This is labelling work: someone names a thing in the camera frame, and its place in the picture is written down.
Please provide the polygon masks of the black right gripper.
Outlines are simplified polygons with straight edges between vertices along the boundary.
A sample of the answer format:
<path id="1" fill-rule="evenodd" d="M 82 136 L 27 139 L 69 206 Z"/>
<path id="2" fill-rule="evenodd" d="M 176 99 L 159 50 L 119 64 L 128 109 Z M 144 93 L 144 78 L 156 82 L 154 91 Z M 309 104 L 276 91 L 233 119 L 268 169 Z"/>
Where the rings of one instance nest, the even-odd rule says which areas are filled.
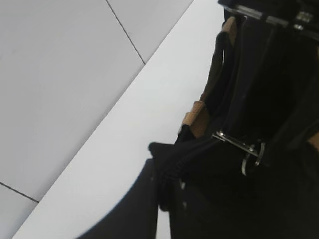
<path id="1" fill-rule="evenodd" d="M 219 0 L 232 14 L 281 28 L 293 40 L 319 45 L 319 2 L 317 0 Z"/>

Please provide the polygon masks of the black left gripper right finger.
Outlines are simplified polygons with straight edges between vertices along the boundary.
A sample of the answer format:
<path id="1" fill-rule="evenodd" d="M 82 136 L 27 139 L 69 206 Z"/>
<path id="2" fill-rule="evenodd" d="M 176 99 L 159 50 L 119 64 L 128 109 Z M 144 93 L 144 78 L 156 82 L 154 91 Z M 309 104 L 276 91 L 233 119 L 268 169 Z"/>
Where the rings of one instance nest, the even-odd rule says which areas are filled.
<path id="1" fill-rule="evenodd" d="M 188 181 L 170 228 L 174 239 L 316 239 L 319 183 L 277 174 Z"/>

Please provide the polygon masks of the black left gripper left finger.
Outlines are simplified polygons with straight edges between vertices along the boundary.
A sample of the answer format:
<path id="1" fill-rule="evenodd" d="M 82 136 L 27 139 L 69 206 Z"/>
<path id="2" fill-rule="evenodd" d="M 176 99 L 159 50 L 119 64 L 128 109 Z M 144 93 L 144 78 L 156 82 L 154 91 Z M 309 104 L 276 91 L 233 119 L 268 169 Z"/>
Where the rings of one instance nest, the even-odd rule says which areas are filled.
<path id="1" fill-rule="evenodd" d="M 146 160 L 136 181 L 120 202 L 80 239 L 154 239 L 158 218 L 157 176 Z"/>

